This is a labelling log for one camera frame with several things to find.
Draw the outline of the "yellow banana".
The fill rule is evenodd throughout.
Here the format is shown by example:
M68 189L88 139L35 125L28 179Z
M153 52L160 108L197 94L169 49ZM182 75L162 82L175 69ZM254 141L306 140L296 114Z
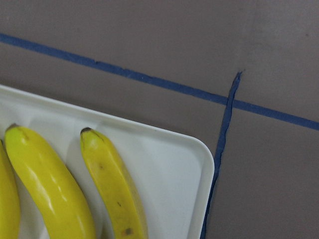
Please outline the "yellow banana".
M51 145L36 131L12 124L5 149L18 177L39 209L51 239L95 239L88 203Z
M17 239L20 225L20 204L15 176L4 150L0 146L0 237Z
M135 183L111 140L86 127L80 147L117 239L147 239L148 224Z

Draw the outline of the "yellow banana top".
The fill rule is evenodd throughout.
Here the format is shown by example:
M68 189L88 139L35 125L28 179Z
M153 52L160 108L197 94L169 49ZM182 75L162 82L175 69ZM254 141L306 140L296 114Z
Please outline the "yellow banana top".
M51 239L95 239L88 203L51 145L36 131L12 124L5 149L18 177L39 209Z

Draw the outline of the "white rectangular tray plate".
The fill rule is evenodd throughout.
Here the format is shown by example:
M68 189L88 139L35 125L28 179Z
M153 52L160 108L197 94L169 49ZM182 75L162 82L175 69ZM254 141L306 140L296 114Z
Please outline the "white rectangular tray plate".
M1 132L13 123L37 131L65 162L87 199L97 238L114 235L81 155L80 131L86 127L106 135L121 155L142 200L149 238L200 237L214 171L200 140L1 86Z

